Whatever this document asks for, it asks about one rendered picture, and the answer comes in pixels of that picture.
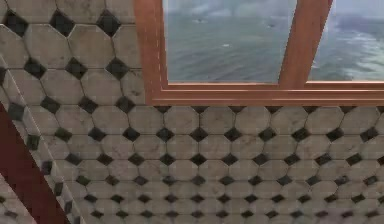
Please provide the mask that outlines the wooden framed window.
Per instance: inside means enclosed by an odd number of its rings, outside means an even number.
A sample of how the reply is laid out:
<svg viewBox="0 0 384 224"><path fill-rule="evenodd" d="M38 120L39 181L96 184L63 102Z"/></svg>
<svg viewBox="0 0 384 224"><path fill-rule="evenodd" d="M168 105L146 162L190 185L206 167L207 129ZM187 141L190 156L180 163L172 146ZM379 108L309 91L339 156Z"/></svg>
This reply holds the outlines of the wooden framed window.
<svg viewBox="0 0 384 224"><path fill-rule="evenodd" d="M145 103L153 106L384 106L384 81L310 81L333 0L297 0L279 82L170 83L162 0L134 0Z"/></svg>

